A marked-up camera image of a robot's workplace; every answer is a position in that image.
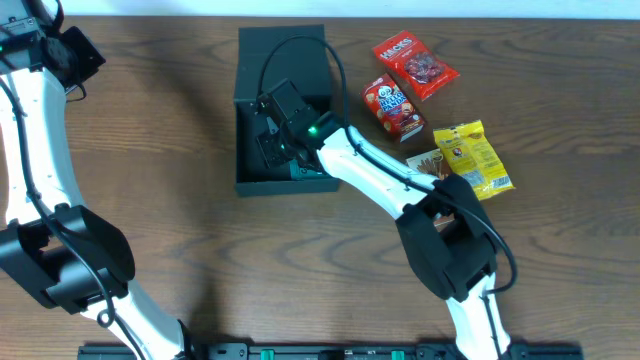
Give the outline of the teal Chunkies cookie box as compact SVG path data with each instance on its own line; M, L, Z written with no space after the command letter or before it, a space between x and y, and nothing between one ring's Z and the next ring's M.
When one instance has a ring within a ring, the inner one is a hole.
M297 162L292 161L289 163L289 169L291 178L296 181L302 181L307 179L320 179L324 178L323 172L318 172L313 169L301 167Z

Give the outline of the red Hello Panda box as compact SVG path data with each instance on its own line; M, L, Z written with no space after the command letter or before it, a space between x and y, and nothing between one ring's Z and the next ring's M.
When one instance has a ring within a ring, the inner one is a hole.
M362 97L395 141L404 142L424 128L424 117L390 75L384 74L367 85Z

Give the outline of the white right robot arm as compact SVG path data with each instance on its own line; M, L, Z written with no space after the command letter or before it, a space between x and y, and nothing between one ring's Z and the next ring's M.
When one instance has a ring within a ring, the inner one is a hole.
M296 159L366 195L395 221L417 279L447 304L466 359L503 359L511 345L498 306L497 254L511 253L470 184L411 170L333 112L255 111L267 131L258 143L269 165Z

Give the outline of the brown Pocky box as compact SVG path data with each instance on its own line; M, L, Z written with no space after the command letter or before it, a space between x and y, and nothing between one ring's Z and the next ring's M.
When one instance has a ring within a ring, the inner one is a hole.
M416 171L444 180L452 170L439 148L406 159L407 165ZM436 230L442 231L454 220L453 215L438 215L434 220Z

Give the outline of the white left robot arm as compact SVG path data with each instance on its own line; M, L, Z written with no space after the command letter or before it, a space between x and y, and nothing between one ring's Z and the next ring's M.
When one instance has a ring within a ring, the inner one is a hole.
M65 109L104 58L60 2L1 5L1 132L8 174L1 267L36 302L96 322L137 359L195 359L185 325L135 278L124 234L88 209Z

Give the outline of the black storage box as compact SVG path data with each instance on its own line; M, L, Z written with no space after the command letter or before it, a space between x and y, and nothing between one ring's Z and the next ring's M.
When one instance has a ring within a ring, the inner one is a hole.
M267 129L256 113L258 81L265 90L289 79L305 101L324 113L331 106L331 75L322 25L245 27L238 30L239 60L233 103L236 111L236 192L241 196L335 192L340 181L296 181L289 164L265 166L256 137Z

